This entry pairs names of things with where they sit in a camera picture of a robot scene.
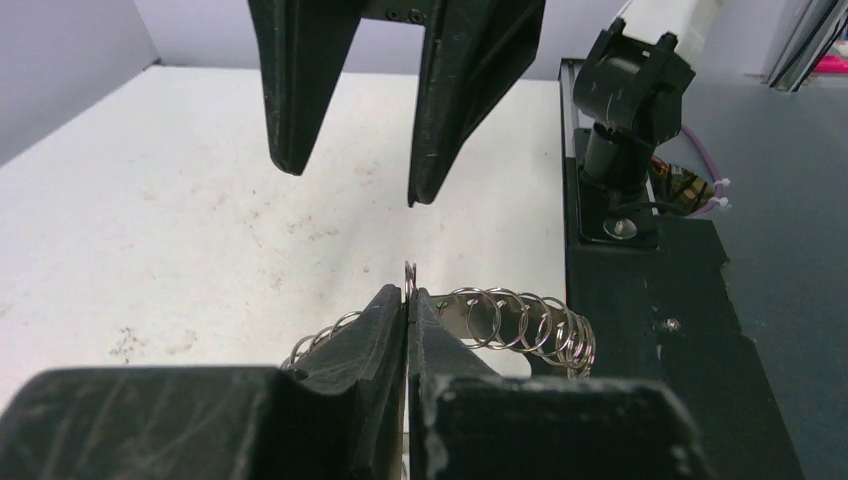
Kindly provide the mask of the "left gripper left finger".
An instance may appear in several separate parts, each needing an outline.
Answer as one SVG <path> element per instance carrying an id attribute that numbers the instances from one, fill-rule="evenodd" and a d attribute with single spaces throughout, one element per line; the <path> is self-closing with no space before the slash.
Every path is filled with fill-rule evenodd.
<path id="1" fill-rule="evenodd" d="M 1 417 L 5 479 L 396 479 L 399 288 L 290 367 L 56 369 Z"/>

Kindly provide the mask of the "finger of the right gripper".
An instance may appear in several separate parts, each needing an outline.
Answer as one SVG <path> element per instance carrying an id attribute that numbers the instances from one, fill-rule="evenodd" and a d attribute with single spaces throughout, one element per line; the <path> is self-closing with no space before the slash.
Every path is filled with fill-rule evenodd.
<path id="1" fill-rule="evenodd" d="M 303 174 L 354 35 L 360 1 L 250 0 L 269 153 L 283 172 Z"/>
<path id="2" fill-rule="evenodd" d="M 534 62 L 543 0 L 436 1 L 425 37 L 407 202 L 431 204 L 461 148 Z"/>

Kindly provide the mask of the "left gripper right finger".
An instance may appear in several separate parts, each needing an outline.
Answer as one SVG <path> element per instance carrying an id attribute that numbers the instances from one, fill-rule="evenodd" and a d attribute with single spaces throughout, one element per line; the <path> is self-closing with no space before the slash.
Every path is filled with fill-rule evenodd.
<path id="1" fill-rule="evenodd" d="M 655 382 L 497 374 L 408 300 L 413 479 L 711 479 L 682 403 Z"/>

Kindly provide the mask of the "metal disc with keyrings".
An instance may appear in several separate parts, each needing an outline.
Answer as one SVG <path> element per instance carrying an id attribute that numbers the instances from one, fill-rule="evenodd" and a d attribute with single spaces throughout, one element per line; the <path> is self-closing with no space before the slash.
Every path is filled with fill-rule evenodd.
<path id="1" fill-rule="evenodd" d="M 592 326 L 555 297 L 461 287 L 431 301 L 443 328 L 471 351 L 521 354 L 533 376 L 590 378 L 597 350 Z"/>

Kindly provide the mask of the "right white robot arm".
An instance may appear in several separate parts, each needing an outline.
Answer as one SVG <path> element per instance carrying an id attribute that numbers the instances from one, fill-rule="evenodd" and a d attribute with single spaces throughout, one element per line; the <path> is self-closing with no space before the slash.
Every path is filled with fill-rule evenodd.
<path id="1" fill-rule="evenodd" d="M 424 30 L 407 201 L 433 202 L 466 140 L 534 62 L 541 1 L 252 1 L 273 164 L 299 176 L 364 19 Z M 681 129 L 717 1 L 629 1 L 601 30 L 575 106 L 638 166 Z"/>

